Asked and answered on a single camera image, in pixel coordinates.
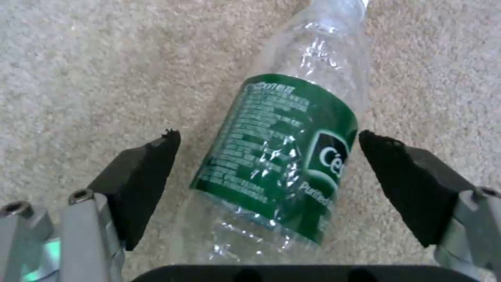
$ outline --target crumpled bottle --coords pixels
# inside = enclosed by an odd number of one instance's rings
[[[366,106],[367,1],[314,0],[265,45],[192,182],[176,263],[315,263]]]

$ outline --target black foam pad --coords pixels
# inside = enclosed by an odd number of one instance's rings
[[[385,196],[407,227],[424,247],[439,244],[458,194],[474,185],[429,151],[368,130],[359,134],[359,141]]]
[[[142,147],[122,151],[87,187],[108,199],[118,237],[131,251],[164,191],[181,135],[170,130]]]

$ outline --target green label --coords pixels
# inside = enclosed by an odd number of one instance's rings
[[[191,187],[321,243],[356,134],[355,115],[329,91],[285,75],[255,76]]]

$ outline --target bottle neck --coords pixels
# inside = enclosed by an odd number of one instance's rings
[[[364,20],[368,0],[312,0],[311,7],[326,13],[335,13],[349,25],[357,25]]]

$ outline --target logo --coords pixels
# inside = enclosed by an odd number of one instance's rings
[[[333,132],[320,131],[310,144],[306,166],[308,173],[337,189],[348,153],[349,149],[343,138]]]

